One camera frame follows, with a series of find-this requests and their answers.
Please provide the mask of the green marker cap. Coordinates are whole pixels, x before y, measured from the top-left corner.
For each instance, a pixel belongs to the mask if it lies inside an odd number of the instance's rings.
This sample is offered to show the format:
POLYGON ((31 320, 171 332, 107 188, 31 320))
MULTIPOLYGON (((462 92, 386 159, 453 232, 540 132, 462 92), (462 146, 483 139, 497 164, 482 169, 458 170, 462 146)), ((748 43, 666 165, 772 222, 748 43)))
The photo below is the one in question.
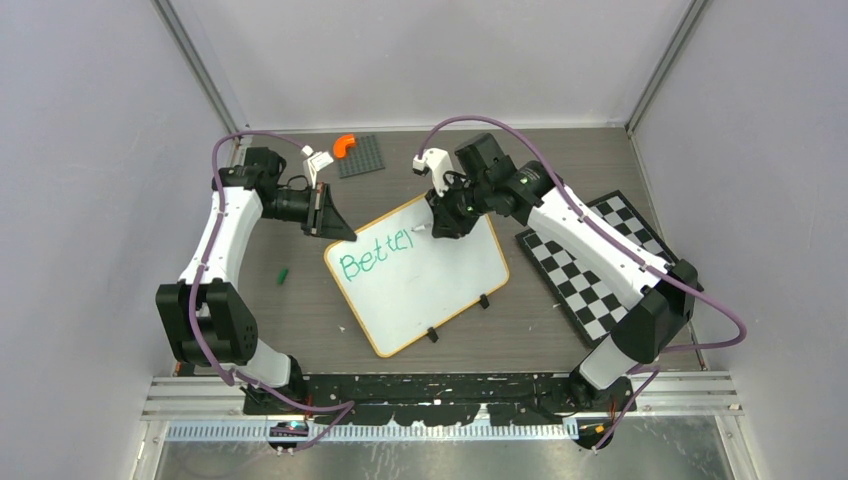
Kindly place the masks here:
POLYGON ((277 284, 277 285, 283 285, 283 284, 284 284, 284 282, 285 282, 285 280, 286 280, 286 278, 287 278, 287 276, 288 276, 288 274, 289 274, 289 269, 288 269, 288 268, 283 268, 283 269, 282 269, 282 270, 278 273, 278 275, 277 275, 277 278, 276 278, 276 284, 277 284))

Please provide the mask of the yellow framed whiteboard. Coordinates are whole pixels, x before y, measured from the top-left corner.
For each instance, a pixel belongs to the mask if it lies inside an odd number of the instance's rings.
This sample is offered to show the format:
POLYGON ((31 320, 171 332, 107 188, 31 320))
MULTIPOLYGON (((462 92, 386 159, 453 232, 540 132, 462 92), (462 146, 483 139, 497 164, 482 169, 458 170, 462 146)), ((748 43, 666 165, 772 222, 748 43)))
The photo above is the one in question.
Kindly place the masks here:
POLYGON ((510 272, 488 216, 461 239, 433 238, 424 196, 328 246, 323 259, 375 354, 391 357, 491 296, 510 272))

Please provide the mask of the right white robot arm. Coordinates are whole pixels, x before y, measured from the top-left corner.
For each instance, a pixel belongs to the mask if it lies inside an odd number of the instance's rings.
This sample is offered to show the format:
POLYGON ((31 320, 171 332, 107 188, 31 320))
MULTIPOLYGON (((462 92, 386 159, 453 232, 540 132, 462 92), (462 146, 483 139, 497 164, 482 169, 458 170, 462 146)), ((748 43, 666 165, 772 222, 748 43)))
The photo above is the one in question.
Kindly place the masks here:
POLYGON ((576 200, 542 159, 517 166, 492 134, 483 133, 454 153, 421 150, 412 170, 432 181, 426 200, 433 237, 463 238, 488 213, 512 218, 588 267, 624 308, 623 318, 570 375, 571 397, 580 408, 598 409, 619 377, 653 362, 691 319, 695 267, 639 248, 576 200))

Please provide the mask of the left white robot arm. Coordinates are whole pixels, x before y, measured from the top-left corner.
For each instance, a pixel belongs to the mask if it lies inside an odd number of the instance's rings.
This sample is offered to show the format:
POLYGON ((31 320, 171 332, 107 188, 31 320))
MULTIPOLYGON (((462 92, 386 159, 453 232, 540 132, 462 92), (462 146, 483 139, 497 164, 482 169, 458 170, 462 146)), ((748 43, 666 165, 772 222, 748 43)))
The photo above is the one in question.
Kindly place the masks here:
POLYGON ((301 150, 303 188, 282 185, 287 162, 267 147, 250 147, 244 162, 218 170, 212 207, 200 243, 179 279, 162 284, 155 304, 175 359, 219 368, 226 380, 242 375, 268 385, 280 412, 298 412, 307 398, 302 371, 290 355, 259 338, 258 325, 238 292, 246 247, 262 219, 292 222, 310 237, 354 241, 329 184, 317 174, 333 162, 326 151, 301 150))

